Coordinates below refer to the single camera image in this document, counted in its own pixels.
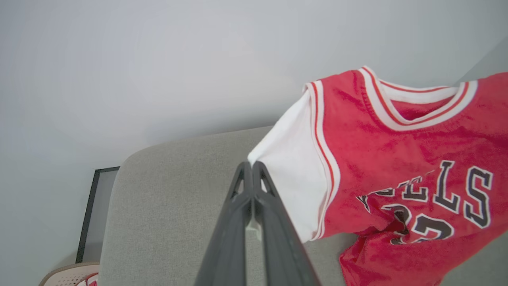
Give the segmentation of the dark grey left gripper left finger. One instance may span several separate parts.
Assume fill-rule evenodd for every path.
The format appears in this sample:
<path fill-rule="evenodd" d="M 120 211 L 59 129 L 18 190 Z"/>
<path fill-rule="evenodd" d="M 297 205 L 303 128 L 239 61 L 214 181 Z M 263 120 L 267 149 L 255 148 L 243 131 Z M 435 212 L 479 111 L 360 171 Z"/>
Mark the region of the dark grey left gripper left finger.
<path fill-rule="evenodd" d="M 214 232 L 198 270 L 196 286 L 245 286 L 246 227 L 252 218 L 252 170 L 236 168 Z"/>

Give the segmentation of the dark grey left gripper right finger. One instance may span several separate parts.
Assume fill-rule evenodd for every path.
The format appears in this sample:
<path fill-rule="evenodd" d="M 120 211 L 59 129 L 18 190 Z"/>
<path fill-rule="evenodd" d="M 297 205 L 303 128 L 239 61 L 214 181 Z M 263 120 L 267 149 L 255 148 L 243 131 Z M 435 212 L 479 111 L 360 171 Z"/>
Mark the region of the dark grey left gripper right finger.
<path fill-rule="evenodd" d="M 261 231 L 267 286 L 320 286 L 265 164 L 254 163 L 252 178 L 252 206 Z"/>

